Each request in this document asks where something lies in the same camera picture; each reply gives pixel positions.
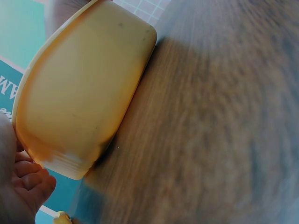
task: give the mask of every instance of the white letter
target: white letter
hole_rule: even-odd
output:
[[[8,85],[7,85],[7,79],[2,81],[3,79],[5,79],[5,78],[3,76],[0,76],[0,86],[2,85],[1,93],[3,95],[5,95],[5,91],[9,88],[9,86],[12,84],[12,82],[9,82]]]
[[[12,87],[12,89],[11,89],[9,99],[13,99],[13,98],[15,98],[15,96],[16,96],[16,94],[17,94],[17,88],[18,88],[18,86],[17,86],[16,84],[13,84],[13,83],[12,83],[12,85],[13,85],[13,87]]]

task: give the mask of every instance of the hand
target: hand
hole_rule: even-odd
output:
[[[0,223],[33,224],[56,180],[16,144],[9,119],[0,113]]]

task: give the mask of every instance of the tabletop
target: tabletop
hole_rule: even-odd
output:
[[[172,0],[70,215],[101,224],[299,223],[299,3]]]

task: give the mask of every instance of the yellow object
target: yellow object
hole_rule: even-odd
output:
[[[72,224],[70,217],[64,211],[59,211],[57,215],[53,219],[53,224]]]
[[[81,179],[115,135],[156,39],[111,1],[93,0],[62,25],[30,63],[13,106],[33,159]]]

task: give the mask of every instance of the teal sign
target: teal sign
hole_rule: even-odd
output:
[[[21,78],[22,73],[0,61],[0,112],[6,114],[10,119]]]

